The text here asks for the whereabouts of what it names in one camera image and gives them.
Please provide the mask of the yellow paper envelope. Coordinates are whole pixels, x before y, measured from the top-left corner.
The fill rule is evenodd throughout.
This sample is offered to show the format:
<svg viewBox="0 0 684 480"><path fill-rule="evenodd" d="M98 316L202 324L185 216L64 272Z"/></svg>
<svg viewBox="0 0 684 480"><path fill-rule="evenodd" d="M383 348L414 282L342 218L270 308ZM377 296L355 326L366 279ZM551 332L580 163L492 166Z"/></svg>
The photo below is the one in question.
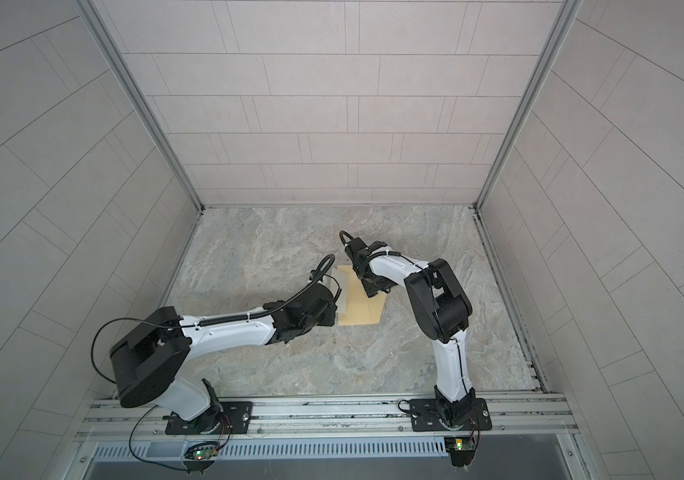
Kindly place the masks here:
<svg viewBox="0 0 684 480"><path fill-rule="evenodd" d="M379 292L369 297L362 281L350 265L335 267L332 272L342 289L336 302L339 325L351 327L378 324L382 318L387 294Z"/></svg>

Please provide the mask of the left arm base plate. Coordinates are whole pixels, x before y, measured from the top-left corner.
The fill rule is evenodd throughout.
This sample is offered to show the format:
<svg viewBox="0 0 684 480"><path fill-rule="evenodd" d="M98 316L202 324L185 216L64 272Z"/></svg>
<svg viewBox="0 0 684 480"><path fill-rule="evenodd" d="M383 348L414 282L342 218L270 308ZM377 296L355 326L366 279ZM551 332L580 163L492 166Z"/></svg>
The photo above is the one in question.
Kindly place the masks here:
<svg viewBox="0 0 684 480"><path fill-rule="evenodd" d="M253 403L247 401L217 403L194 420L183 420L176 413L164 416L166 435L245 434L248 431Z"/></svg>

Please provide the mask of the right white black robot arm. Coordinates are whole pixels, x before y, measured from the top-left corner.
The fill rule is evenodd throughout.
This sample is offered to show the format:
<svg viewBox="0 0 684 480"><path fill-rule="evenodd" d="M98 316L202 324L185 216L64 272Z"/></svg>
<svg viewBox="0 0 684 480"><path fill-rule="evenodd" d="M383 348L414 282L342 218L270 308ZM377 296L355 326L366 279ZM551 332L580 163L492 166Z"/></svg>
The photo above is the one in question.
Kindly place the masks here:
<svg viewBox="0 0 684 480"><path fill-rule="evenodd" d="M469 424L476 392L469 376L466 341L473 306L450 264L414 260L376 241L340 232L344 250L366 295L403 287L421 331L432 341L437 366L436 408L449 428Z"/></svg>

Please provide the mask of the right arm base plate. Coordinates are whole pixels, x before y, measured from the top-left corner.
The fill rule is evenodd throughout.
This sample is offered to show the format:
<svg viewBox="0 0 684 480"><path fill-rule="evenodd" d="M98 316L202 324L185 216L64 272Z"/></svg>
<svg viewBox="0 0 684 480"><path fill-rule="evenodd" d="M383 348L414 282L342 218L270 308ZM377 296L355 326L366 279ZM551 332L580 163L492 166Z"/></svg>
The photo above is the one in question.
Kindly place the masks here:
<svg viewBox="0 0 684 480"><path fill-rule="evenodd" d="M450 426L442 419L434 399L411 399L408 403L414 432L486 432L493 429L491 414L483 398L472 400L469 418L456 426Z"/></svg>

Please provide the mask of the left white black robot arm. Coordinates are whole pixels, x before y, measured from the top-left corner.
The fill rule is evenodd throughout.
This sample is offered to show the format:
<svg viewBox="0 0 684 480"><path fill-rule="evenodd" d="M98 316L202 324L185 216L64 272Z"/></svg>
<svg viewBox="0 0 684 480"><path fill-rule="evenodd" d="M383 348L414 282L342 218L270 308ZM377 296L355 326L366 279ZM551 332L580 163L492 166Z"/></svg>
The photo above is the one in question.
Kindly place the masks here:
<svg viewBox="0 0 684 480"><path fill-rule="evenodd" d="M210 382L183 375L183 366L204 355L245 346L288 343L336 320L338 295L308 284L293 299L229 317L182 316L163 307L141 321L110 350L120 405L158 405L184 421L219 412Z"/></svg>

